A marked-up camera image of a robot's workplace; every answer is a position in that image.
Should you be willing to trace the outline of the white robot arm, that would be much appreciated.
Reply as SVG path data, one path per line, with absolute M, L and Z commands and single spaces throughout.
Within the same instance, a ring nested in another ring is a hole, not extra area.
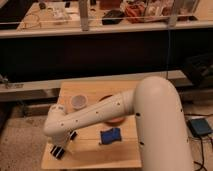
M 135 117 L 143 171 L 194 171 L 180 96 L 159 76 L 71 114 L 62 105 L 51 106 L 44 134 L 63 147 L 70 132 L 126 115 Z

